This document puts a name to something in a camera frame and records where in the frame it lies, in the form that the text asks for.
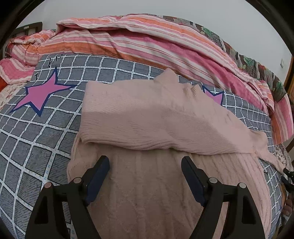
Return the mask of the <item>pink knit sweater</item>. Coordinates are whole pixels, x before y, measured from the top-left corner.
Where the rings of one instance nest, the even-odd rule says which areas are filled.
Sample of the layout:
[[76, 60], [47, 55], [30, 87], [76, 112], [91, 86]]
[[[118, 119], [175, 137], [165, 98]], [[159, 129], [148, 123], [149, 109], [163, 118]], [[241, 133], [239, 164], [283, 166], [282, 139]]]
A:
[[183, 84], [170, 69], [152, 80], [89, 81], [67, 177], [82, 176], [100, 156], [110, 171], [88, 208], [102, 238], [189, 238], [201, 205], [181, 170], [189, 156], [209, 177], [247, 185], [266, 236], [272, 203], [261, 161], [282, 172], [262, 131]]

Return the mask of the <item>multicolour patterned blanket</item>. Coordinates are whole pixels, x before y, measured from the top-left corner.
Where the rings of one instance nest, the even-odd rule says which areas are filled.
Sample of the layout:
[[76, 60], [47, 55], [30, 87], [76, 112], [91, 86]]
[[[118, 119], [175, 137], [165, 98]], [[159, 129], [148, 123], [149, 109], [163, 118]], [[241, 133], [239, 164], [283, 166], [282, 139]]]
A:
[[278, 102], [286, 95], [286, 90], [282, 82], [271, 70], [263, 66], [258, 61], [240, 54], [229, 43], [225, 42], [220, 36], [212, 32], [208, 28], [205, 28], [197, 23], [193, 23], [192, 21], [185, 20], [183, 18], [166, 15], [163, 15], [162, 18], [171, 22], [186, 25], [197, 30], [202, 35], [205, 35], [208, 39], [219, 46], [224, 52], [226, 52], [236, 63], [238, 68], [259, 81], [265, 81], [269, 86], [274, 101]]

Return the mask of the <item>wooden bed footboard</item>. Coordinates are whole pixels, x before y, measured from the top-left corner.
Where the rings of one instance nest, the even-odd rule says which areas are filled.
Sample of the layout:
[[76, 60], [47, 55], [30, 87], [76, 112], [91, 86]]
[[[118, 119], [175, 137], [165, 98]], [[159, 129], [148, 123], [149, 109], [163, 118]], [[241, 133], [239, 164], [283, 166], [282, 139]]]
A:
[[288, 94], [290, 94], [290, 91], [291, 91], [292, 79], [293, 79], [293, 57], [291, 58], [288, 73], [284, 82], [284, 88]]

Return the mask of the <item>floral white bedsheet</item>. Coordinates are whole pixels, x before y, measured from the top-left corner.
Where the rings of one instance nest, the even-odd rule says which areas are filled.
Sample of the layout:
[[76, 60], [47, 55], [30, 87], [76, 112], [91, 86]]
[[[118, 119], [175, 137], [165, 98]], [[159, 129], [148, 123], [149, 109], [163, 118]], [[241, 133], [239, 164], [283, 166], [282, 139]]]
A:
[[27, 83], [18, 83], [18, 84], [12, 84], [7, 85], [3, 90], [0, 92], [0, 109], [3, 108], [3, 106], [8, 103], [13, 96], [21, 89], [23, 88]]

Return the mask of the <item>red pillow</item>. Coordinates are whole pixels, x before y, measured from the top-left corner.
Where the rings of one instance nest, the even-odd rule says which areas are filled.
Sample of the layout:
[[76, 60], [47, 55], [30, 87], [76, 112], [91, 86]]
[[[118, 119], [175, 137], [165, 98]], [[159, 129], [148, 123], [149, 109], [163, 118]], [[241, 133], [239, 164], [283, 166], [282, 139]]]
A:
[[0, 92], [7, 86], [7, 82], [2, 78], [0, 77]]

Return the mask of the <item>pink orange striped quilt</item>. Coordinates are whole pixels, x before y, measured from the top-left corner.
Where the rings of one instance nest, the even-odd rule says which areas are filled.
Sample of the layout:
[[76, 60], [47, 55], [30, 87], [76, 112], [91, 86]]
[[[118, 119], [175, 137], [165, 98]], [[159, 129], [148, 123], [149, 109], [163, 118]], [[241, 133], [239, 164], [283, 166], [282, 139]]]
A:
[[129, 14], [60, 20], [56, 30], [13, 38], [1, 60], [8, 85], [31, 79], [47, 54], [104, 55], [172, 69], [190, 80], [228, 90], [268, 113], [275, 144], [293, 136], [293, 109], [287, 93], [274, 101], [269, 86], [238, 68], [213, 41], [186, 25], [158, 15]]

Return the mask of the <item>dark wooden headboard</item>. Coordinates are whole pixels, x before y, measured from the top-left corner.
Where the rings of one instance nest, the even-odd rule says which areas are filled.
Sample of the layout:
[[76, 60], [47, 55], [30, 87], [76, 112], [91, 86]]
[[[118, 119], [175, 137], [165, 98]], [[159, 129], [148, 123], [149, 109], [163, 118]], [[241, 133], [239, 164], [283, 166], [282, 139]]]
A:
[[43, 23], [40, 21], [40, 22], [35, 22], [35, 23], [27, 24], [27, 25], [16, 28], [6, 40], [4, 46], [1, 48], [1, 59], [6, 57], [5, 48], [12, 38], [38, 33], [42, 30], [42, 27], [43, 27]]

